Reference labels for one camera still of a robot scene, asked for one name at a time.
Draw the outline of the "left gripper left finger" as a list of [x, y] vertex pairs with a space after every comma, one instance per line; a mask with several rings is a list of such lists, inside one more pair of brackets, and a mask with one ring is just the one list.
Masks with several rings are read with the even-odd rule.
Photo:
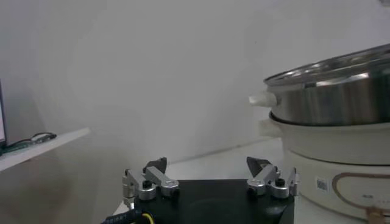
[[180, 194], [178, 180], [165, 175], [166, 157], [149, 161], [142, 171], [126, 169], [122, 176], [122, 200], [128, 208], [135, 206], [135, 200], [151, 201], [159, 192], [165, 198], [177, 198]]

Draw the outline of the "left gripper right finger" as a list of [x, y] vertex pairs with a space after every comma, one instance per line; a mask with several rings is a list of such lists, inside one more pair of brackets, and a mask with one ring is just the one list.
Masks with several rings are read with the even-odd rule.
[[274, 198], [286, 199], [299, 194], [299, 175], [295, 167], [282, 172], [266, 159], [248, 156], [246, 163], [252, 178], [247, 183], [248, 191], [256, 197], [270, 194]]

